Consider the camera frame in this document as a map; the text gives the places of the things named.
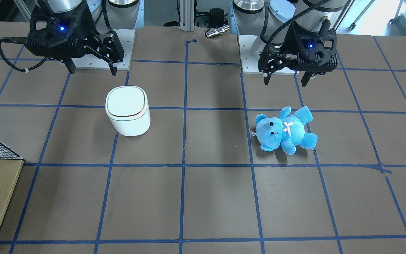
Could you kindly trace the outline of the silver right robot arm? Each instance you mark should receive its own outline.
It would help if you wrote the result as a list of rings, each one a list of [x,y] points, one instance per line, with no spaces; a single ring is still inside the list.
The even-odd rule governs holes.
[[[35,56],[65,64],[71,74],[73,59],[90,54],[116,75],[125,54],[117,30],[143,26],[143,0],[37,0],[24,45]]]

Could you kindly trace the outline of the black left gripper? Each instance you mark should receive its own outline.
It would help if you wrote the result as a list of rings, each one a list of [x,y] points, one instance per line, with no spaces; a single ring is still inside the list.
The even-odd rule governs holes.
[[[330,28],[329,19],[324,19],[319,31],[309,31],[296,21],[292,22],[283,43],[283,51],[266,43],[258,60],[258,71],[264,76],[268,85],[272,74],[288,67],[294,71],[305,71],[301,78],[302,87],[306,87],[315,73],[327,73],[338,66],[336,46],[337,35]],[[297,56],[288,60],[288,54]]]

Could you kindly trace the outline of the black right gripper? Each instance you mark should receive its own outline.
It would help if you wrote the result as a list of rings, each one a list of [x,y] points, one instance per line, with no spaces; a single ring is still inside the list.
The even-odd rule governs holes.
[[[97,35],[85,0],[37,0],[24,45],[35,56],[64,60],[69,74],[76,72],[72,58],[86,53],[107,62],[113,76],[124,59],[116,31]]]

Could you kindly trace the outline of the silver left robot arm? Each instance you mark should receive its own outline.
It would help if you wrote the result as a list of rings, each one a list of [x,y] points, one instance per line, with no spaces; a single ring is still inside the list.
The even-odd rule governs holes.
[[[258,36],[257,68],[265,85],[272,74],[289,68],[303,72],[306,86],[339,65],[334,23],[346,5],[346,0],[234,0],[230,32]]]

